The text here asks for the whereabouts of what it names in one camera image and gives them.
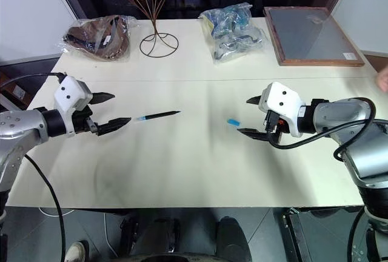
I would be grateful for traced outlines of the bystander bare hand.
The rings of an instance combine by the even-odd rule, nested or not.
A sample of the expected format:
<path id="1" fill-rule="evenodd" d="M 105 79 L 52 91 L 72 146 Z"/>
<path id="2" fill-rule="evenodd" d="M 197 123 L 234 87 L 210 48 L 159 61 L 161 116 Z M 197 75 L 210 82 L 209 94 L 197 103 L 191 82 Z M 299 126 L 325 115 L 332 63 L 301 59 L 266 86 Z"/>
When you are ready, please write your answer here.
<path id="1" fill-rule="evenodd" d="M 376 84 L 384 93 L 388 92 L 388 66 L 378 72 Z"/>

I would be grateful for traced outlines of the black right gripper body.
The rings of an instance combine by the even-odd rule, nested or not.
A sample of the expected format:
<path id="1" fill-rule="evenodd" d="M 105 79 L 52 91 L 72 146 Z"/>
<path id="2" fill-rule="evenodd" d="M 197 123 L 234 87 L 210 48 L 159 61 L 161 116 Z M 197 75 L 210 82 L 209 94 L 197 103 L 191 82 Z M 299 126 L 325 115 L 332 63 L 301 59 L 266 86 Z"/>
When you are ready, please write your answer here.
<path id="1" fill-rule="evenodd" d="M 280 141 L 282 134 L 287 133 L 287 122 L 272 110 L 267 111 L 265 126 L 268 141 Z"/>

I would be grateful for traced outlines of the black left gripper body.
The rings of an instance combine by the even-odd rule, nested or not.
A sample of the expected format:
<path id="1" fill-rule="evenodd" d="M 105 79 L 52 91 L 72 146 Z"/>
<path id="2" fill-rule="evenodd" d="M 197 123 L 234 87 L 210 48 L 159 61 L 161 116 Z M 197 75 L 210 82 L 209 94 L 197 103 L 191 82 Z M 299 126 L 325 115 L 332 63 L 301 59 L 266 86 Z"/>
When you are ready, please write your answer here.
<path id="1" fill-rule="evenodd" d="M 97 134 L 97 124 L 91 119 L 93 112 L 89 106 L 85 106 L 82 110 L 75 110 L 72 114 L 72 123 L 75 133 L 91 132 Z"/>

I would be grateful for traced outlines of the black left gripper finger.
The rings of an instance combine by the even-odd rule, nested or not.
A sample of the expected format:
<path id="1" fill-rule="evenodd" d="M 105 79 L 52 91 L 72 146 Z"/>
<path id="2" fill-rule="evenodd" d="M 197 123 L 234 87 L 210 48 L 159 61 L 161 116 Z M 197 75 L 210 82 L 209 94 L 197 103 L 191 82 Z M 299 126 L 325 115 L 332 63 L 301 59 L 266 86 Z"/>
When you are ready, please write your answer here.
<path id="1" fill-rule="evenodd" d="M 102 124 L 102 125 L 97 125 L 97 132 L 96 134 L 98 136 L 102 136 L 111 132 L 114 132 L 121 127 L 125 126 L 128 124 L 132 119 L 131 118 L 116 118 L 112 119 L 109 122 Z"/>
<path id="2" fill-rule="evenodd" d="M 100 103 L 108 101 L 114 97 L 115 97 L 115 95 L 113 95 L 111 93 L 107 93 L 107 92 L 92 93 L 91 105 L 100 104 Z"/>

